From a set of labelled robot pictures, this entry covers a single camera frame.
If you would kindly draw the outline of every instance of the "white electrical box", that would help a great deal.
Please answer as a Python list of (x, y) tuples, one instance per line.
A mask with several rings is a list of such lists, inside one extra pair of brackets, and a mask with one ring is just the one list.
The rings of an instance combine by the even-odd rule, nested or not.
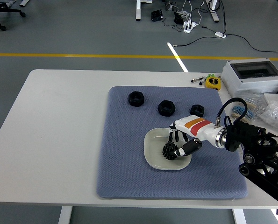
[(268, 58), (227, 61), (221, 79), (232, 97), (242, 91), (278, 91), (278, 70)]

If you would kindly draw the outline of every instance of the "white plate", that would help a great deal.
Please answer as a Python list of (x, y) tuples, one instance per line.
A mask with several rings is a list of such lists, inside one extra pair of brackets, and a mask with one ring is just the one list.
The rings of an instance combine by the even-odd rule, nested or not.
[[(163, 156), (163, 147), (169, 140), (168, 128), (155, 128), (147, 132), (144, 138), (144, 155), (146, 161), (155, 169), (180, 170), (190, 164), (192, 155), (178, 156), (174, 160), (168, 160)], [(179, 133), (179, 141), (174, 142), (179, 148), (185, 144), (185, 140)]]

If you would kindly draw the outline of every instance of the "black gear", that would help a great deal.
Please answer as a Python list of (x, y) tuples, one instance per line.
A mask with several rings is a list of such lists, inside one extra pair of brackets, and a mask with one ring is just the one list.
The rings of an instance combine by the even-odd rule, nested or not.
[(178, 150), (178, 146), (174, 142), (168, 141), (163, 147), (163, 156), (168, 160), (174, 160), (177, 156), (174, 151)]

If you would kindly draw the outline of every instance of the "yellow floor line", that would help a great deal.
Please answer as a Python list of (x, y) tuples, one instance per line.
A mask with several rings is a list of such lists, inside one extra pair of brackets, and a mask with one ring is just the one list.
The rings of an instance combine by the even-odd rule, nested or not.
[[(88, 58), (137, 58), (137, 59), (174, 59), (173, 55), (98, 55), (98, 54), (38, 54), (38, 53), (0, 53), (0, 57), (88, 57)], [(226, 57), (226, 56), (179, 56), (180, 59), (191, 60), (244, 60), (258, 57)]]

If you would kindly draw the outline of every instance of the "red stripe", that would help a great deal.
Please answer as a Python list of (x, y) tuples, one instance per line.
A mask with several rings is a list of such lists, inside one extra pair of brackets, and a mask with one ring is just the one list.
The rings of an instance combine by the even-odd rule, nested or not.
[(210, 124), (211, 122), (208, 121), (208, 120), (204, 120), (202, 122), (199, 122), (197, 124), (195, 124), (192, 128), (191, 128), (191, 133), (194, 135), (194, 136), (197, 136), (197, 132), (199, 131), (200, 128), (204, 127), (205, 125), (208, 125)]

